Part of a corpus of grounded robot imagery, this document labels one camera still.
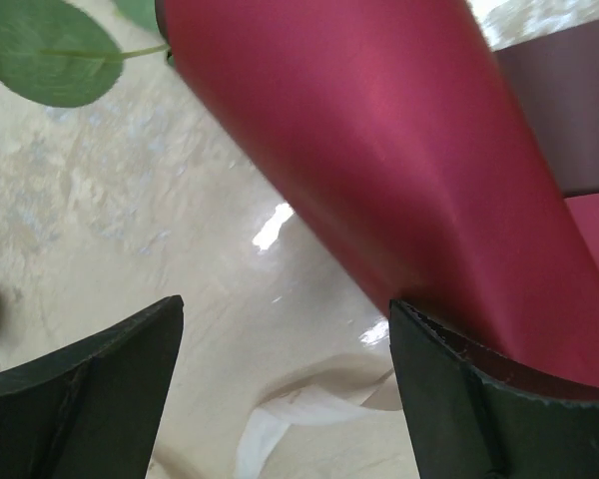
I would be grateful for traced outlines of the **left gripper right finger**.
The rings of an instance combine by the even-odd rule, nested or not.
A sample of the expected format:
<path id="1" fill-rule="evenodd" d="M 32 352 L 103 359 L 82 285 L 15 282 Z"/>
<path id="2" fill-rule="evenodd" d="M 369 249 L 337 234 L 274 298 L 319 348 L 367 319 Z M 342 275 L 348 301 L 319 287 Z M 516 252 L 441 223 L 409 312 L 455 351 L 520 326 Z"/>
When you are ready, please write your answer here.
<path id="1" fill-rule="evenodd" d="M 599 478 L 599 388 L 515 362 L 389 306 L 390 352 L 422 478 Z"/>

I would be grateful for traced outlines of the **cream ribbon gold lettering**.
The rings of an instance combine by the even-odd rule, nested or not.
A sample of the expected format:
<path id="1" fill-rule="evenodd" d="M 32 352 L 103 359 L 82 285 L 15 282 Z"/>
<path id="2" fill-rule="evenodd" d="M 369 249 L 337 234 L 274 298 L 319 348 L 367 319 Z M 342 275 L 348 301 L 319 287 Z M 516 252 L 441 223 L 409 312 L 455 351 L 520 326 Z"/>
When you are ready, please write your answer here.
<path id="1" fill-rule="evenodd" d="M 392 369 L 363 387 L 338 389 L 314 377 L 274 394 L 251 412 L 236 450 L 235 478 L 258 478 L 293 426 L 329 426 L 400 409 Z"/>

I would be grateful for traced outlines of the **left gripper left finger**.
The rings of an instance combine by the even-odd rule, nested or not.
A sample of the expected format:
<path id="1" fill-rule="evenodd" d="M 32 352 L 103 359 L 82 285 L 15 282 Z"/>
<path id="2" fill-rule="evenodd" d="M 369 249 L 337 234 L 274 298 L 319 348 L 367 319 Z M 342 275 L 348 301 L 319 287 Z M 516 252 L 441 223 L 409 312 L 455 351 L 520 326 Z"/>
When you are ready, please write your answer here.
<path id="1" fill-rule="evenodd" d="M 0 372 L 0 478 L 143 478 L 184 327 L 165 297 Z"/>

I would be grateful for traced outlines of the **red wrapping paper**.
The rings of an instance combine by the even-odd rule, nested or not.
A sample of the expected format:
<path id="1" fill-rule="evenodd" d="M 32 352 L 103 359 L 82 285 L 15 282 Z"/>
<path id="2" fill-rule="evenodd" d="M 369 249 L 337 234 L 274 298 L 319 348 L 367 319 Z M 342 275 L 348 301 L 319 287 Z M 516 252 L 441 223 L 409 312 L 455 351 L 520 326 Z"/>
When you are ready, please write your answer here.
<path id="1" fill-rule="evenodd" d="M 599 19 L 494 52 L 463 1 L 160 1 L 177 72 L 379 308 L 599 400 Z"/>

